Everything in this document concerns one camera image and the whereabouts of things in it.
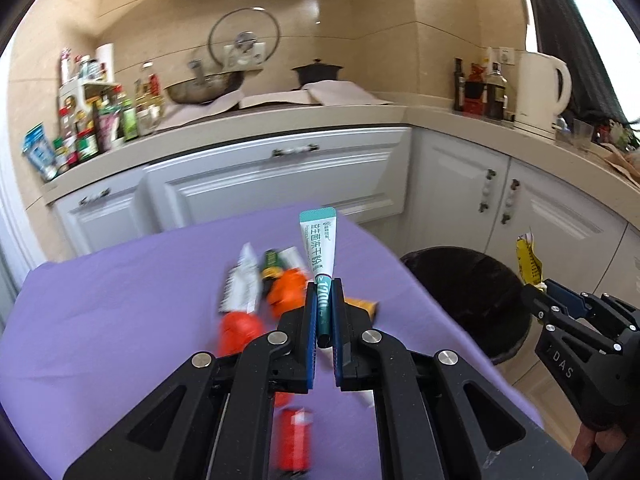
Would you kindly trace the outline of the person's right hand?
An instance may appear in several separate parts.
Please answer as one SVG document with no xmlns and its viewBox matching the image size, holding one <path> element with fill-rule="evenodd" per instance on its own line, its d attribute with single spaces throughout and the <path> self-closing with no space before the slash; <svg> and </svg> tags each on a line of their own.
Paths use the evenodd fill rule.
<svg viewBox="0 0 640 480">
<path fill-rule="evenodd" d="M 585 466 L 596 448 L 602 453 L 617 453 L 625 442 L 626 436 L 620 427 L 595 432 L 581 424 L 570 454 Z"/>
</svg>

